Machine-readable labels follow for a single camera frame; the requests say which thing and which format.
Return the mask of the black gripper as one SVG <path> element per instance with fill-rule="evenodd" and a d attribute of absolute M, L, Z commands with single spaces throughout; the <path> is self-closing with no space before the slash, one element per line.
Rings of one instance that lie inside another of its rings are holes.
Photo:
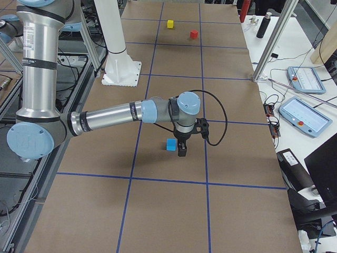
<path fill-rule="evenodd" d="M 173 130 L 173 134 L 177 139 L 177 147 L 178 147 L 178 156 L 179 157 L 185 157 L 186 153 L 187 153 L 187 146 L 186 146 L 186 142 L 187 140 L 191 137 L 191 135 L 193 134 L 197 134 L 196 130 L 192 130 L 190 132 L 184 133 L 184 132 L 180 132 L 177 129 Z"/>

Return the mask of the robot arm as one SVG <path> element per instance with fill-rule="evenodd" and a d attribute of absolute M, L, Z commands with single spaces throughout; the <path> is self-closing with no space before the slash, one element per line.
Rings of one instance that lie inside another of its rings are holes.
<path fill-rule="evenodd" d="M 7 144 L 18 156 L 39 159 L 72 137 L 113 125 L 142 121 L 171 122 L 179 156 L 198 132 L 200 98 L 184 92 L 168 100 L 154 98 L 96 111 L 60 113 L 56 102 L 58 36 L 61 29 L 82 24 L 80 1 L 18 1 L 23 21 L 23 101 Z"/>
<path fill-rule="evenodd" d="M 15 14 L 1 16 L 1 40 L 8 44 L 14 38 L 23 36 L 23 23 Z"/>

